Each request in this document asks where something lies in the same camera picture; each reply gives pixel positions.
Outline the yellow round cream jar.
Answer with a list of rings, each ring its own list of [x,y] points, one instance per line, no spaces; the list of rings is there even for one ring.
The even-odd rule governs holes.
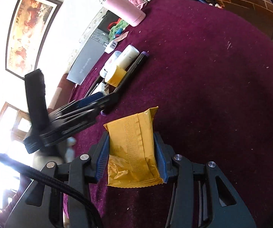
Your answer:
[[[117,65],[113,65],[109,68],[104,80],[109,85],[113,87],[118,87],[126,73],[127,72],[123,68]]]

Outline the yellow foil snack packet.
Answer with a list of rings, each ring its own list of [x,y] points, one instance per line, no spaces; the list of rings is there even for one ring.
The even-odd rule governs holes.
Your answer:
[[[107,183],[141,188],[162,184],[154,155],[153,120],[158,107],[104,124],[110,137]]]

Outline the black marker purple cap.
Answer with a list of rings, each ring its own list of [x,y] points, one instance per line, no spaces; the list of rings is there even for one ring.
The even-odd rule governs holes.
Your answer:
[[[141,67],[149,58],[149,54],[146,51],[143,51],[140,53],[140,55],[132,62],[128,70],[126,70],[126,75],[123,77],[121,80],[120,84],[118,87],[113,87],[109,85],[110,87],[113,87],[114,89],[111,90],[111,94],[120,94],[121,92],[124,91],[125,88],[130,84],[132,81],[134,75],[137,73],[139,67]]]

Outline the white bottle blue cap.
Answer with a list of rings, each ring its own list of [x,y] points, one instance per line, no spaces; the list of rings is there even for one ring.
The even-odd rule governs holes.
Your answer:
[[[99,74],[102,78],[105,78],[110,67],[114,64],[115,60],[121,55],[121,51],[114,51],[109,59],[105,62],[104,66],[100,70]]]

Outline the framed horse painting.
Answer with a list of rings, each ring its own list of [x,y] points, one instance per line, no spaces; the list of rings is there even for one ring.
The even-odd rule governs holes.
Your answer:
[[[18,0],[10,21],[5,70],[24,79],[36,70],[42,47],[62,1]]]

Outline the grey shoe box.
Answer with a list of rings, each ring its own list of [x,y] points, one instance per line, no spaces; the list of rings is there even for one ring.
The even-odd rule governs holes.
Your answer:
[[[81,85],[91,69],[103,55],[109,43],[108,34],[96,28],[75,59],[67,79]]]

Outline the white usb charger plug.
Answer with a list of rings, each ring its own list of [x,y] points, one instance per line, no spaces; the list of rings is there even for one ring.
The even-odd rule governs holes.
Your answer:
[[[111,52],[114,51],[114,49],[116,48],[118,42],[116,42],[115,40],[112,40],[105,48],[104,52],[106,52],[107,54],[110,54]]]

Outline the tall white lotion bottle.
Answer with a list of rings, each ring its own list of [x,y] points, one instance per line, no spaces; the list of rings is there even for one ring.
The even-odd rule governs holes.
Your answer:
[[[139,56],[140,52],[132,45],[128,45],[116,59],[116,65],[124,70]]]

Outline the small brown sachet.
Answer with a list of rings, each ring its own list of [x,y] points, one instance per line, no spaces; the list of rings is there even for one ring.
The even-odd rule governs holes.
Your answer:
[[[125,33],[121,34],[119,37],[117,37],[117,38],[114,39],[114,42],[120,42],[120,41],[122,41],[123,39],[125,39],[127,37],[128,33],[129,32],[126,31]]]

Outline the green cloth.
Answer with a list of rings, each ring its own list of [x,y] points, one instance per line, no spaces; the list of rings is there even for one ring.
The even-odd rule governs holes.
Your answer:
[[[115,22],[110,23],[108,26],[109,40],[111,41],[120,36],[128,25],[129,24],[121,18]]]

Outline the pink tumbler with lid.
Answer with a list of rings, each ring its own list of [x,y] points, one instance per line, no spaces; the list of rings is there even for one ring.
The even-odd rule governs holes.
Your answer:
[[[103,7],[110,10],[129,25],[136,27],[146,17],[146,14],[128,0],[100,0]]]

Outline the purple velvet bedspread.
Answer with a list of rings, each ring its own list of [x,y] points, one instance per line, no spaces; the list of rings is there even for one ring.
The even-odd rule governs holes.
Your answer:
[[[273,42],[241,17],[190,0],[153,0],[119,51],[149,54],[114,110],[76,134],[76,155],[104,124],[157,107],[154,130],[190,161],[216,162],[258,227],[273,227]]]

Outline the pink towel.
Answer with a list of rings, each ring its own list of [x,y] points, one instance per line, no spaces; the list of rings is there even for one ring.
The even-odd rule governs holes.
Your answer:
[[[129,0],[129,2],[140,10],[142,10],[148,4],[147,0]]]

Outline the white red tool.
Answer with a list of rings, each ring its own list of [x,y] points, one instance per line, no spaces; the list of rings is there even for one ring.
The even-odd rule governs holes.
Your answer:
[[[209,6],[213,6],[213,7],[219,8],[219,9],[223,9],[224,8],[224,6],[221,6],[218,3],[209,3]]]

